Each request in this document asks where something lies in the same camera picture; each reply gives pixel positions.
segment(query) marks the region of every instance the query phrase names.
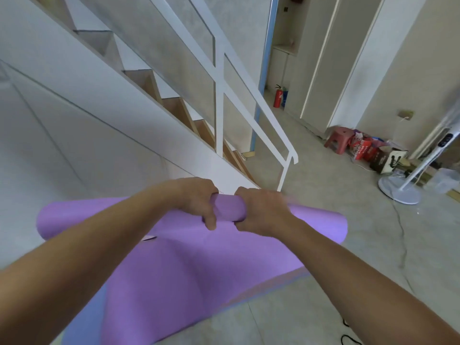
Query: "rolled purple mat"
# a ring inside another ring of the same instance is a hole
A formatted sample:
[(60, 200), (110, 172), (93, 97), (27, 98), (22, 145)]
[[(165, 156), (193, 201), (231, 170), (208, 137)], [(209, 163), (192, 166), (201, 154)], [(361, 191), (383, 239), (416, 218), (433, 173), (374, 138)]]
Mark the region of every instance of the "rolled purple mat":
[[(124, 198), (51, 203), (37, 218), (49, 239)], [(270, 237), (238, 232), (234, 221), (246, 209), (238, 196), (212, 197), (217, 228), (201, 217), (169, 211), (109, 278), (102, 344), (147, 345), (305, 273), (284, 244)], [(342, 243), (347, 222), (339, 213), (290, 205), (291, 212), (315, 230)]]

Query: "round white base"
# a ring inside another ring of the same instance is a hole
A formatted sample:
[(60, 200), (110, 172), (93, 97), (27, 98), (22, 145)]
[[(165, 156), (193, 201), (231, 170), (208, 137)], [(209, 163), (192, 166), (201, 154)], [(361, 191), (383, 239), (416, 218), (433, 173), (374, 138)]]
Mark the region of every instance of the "round white base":
[(416, 205), (420, 202), (420, 192), (413, 184), (408, 184), (403, 190), (399, 190), (404, 181), (405, 178), (382, 177), (379, 179), (378, 186), (391, 199), (405, 205)]

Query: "person's left hand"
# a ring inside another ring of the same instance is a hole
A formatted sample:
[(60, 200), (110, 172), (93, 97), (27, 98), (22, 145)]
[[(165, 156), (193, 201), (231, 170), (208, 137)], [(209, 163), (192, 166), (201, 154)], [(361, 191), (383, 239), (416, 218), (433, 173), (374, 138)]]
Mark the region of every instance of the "person's left hand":
[(170, 180), (167, 185), (173, 193), (173, 206), (184, 212), (201, 215), (209, 230), (216, 228), (216, 215), (209, 200), (212, 194), (218, 193), (210, 179), (180, 178)]

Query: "stool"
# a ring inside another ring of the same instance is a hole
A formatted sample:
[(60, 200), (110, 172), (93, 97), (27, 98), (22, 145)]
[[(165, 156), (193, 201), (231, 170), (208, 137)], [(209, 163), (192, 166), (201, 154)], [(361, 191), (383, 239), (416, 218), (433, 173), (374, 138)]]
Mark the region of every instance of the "stool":
[(327, 148), (332, 142), (337, 142), (338, 145), (335, 153), (342, 155), (348, 145), (348, 142), (354, 135), (355, 132), (350, 128), (334, 127), (334, 132), (332, 132), (324, 147)]

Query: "person's right arm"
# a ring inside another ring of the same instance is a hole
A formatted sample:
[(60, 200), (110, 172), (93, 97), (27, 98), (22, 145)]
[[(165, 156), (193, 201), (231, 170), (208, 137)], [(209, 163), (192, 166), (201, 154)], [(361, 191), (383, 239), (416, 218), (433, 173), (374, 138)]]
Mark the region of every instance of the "person's right arm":
[(305, 265), (366, 345), (460, 344), (460, 334), (376, 269), (290, 213), (281, 193), (239, 188), (239, 231), (277, 238)]

